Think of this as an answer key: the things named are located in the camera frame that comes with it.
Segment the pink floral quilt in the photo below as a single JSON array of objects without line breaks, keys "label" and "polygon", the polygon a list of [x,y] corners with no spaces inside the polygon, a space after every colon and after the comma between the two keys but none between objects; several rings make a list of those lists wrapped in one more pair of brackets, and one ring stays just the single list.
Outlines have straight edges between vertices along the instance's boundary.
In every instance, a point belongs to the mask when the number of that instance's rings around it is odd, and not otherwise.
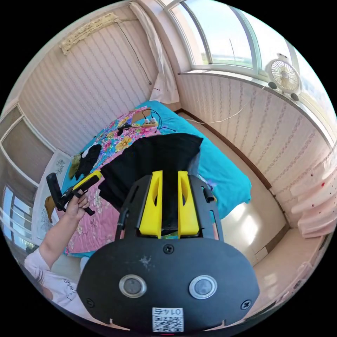
[{"label": "pink floral quilt", "polygon": [[[134,113],[145,109],[147,109],[146,106],[130,111],[112,122],[98,134],[96,142],[102,145],[102,150],[92,172],[114,160],[137,139],[160,134],[159,131],[156,132],[156,127],[143,128],[139,125],[138,127],[124,130],[121,136],[117,136],[117,127],[126,122],[131,124]],[[81,219],[65,250],[66,255],[93,252],[115,239],[119,212],[99,196],[98,185],[102,182],[102,179],[90,187],[87,192],[90,208],[95,211],[95,214],[93,216],[85,214]],[[57,212],[59,217],[64,214],[62,211]]]}]

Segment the white fan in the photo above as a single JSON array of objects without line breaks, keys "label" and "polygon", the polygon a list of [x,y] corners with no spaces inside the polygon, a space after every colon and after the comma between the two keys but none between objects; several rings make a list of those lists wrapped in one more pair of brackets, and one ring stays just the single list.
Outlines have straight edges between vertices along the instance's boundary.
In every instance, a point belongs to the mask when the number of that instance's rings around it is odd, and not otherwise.
[{"label": "white fan", "polygon": [[277,56],[278,59],[271,60],[265,68],[270,78],[268,85],[272,89],[280,89],[283,95],[290,94],[294,101],[298,101],[298,94],[302,91],[299,74],[285,55],[277,53]]}]

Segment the white sleeve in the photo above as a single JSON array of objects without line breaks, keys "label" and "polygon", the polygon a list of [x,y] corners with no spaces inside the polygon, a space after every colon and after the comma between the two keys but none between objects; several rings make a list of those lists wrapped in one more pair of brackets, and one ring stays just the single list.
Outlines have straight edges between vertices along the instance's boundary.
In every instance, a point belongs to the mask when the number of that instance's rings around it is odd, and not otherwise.
[{"label": "white sleeve", "polygon": [[40,254],[39,248],[26,257],[24,265],[25,268],[33,275],[33,277],[38,277],[41,270],[50,271],[46,261]]}]

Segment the person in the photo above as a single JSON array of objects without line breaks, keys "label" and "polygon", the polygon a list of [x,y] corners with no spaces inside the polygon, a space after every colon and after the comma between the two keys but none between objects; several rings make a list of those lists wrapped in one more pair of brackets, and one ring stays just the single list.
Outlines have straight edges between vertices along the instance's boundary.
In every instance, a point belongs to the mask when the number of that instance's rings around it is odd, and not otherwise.
[{"label": "person", "polygon": [[[28,270],[32,277],[25,273],[26,276],[46,298],[82,318],[106,325],[93,318],[86,310],[77,294],[75,282],[51,271],[53,264],[63,254],[65,247],[77,229],[79,221],[83,218],[84,209],[89,205],[88,197],[85,194],[80,198],[73,196],[68,203],[65,214],[46,233],[39,248],[26,257],[24,268]],[[109,326],[128,330],[114,325],[112,322]]]}]

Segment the qr code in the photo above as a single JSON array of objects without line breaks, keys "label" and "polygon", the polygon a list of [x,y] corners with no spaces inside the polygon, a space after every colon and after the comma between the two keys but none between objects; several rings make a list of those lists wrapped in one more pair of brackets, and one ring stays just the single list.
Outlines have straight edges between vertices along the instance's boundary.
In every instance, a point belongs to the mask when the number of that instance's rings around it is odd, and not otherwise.
[{"label": "qr code", "polygon": [[153,308],[153,332],[183,332],[184,315],[181,308]]}]

